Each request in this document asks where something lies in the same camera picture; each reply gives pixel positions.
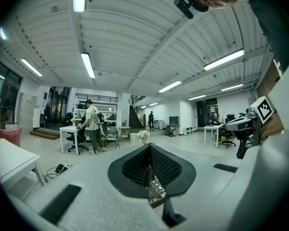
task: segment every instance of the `green pants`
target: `green pants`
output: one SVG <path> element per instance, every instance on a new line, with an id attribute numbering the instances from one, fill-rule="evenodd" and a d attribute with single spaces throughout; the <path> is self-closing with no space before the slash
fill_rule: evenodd
<path id="1" fill-rule="evenodd" d="M 94 152 L 98 151 L 97 149 L 97 143 L 98 142 L 99 146 L 103 148 L 103 142 L 102 142 L 102 137 L 101 137 L 101 129 L 97 130 L 90 130 L 90 141 L 93 147 Z"/>

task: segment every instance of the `white t-shirt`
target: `white t-shirt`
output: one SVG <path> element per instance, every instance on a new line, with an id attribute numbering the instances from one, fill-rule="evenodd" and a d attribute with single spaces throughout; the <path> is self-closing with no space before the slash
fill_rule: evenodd
<path id="1" fill-rule="evenodd" d="M 98 114 L 98 109 L 91 105 L 86 111 L 86 120 L 89 119 L 89 130 L 97 130 L 100 128 L 100 125 L 95 123 L 95 114 Z"/>

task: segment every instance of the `pink cushion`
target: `pink cushion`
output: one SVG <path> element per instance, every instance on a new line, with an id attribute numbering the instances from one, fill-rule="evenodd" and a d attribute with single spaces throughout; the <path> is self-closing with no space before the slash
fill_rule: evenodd
<path id="1" fill-rule="evenodd" d="M 23 127 L 12 129 L 12 130 L 4 130 L 0 129 L 0 139 L 6 139 L 7 141 L 13 143 L 20 147 L 20 135 L 23 130 Z"/>

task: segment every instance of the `man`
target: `man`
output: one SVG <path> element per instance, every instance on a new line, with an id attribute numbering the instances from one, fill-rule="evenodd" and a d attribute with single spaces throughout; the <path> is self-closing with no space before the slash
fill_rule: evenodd
<path id="1" fill-rule="evenodd" d="M 151 113 L 149 114 L 149 126 L 150 126 L 150 129 L 151 129 L 151 126 L 154 129 L 154 115 L 153 115 L 153 111 L 151 111 Z"/>
<path id="2" fill-rule="evenodd" d="M 105 147 L 103 146 L 102 138 L 101 138 L 101 129 L 100 125 L 96 124 L 95 118 L 96 114 L 99 113 L 98 109 L 92 105 L 92 101 L 88 99 L 86 101 L 86 121 L 84 124 L 80 126 L 80 128 L 84 128 L 87 124 L 89 124 L 89 130 L 90 130 L 90 141 L 93 147 L 93 150 L 90 151 L 90 153 L 95 153 L 98 155 L 98 149 L 96 141 L 98 142 L 99 146 L 102 148 L 102 151 L 105 151 Z"/>
<path id="3" fill-rule="evenodd" d="M 222 9 L 235 4 L 238 0 L 188 0 L 200 12 L 209 7 Z M 258 18 L 263 34 L 270 43 L 282 70 L 289 65 L 289 0 L 244 0 Z M 262 139 L 280 133 L 283 125 L 278 114 L 274 114 L 262 132 Z"/>

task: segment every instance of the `wooden platform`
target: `wooden platform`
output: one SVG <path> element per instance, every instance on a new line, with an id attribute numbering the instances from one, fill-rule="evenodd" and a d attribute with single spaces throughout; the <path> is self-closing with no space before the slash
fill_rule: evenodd
<path id="1" fill-rule="evenodd" d="M 48 133 L 48 132 L 45 132 L 43 130 L 39 130 L 38 128 L 33 129 L 33 132 L 30 132 L 30 134 L 38 136 L 38 137 L 42 137 L 45 139 L 49 139 L 49 140 L 55 140 L 55 139 L 58 139 L 60 137 L 60 134 Z"/>

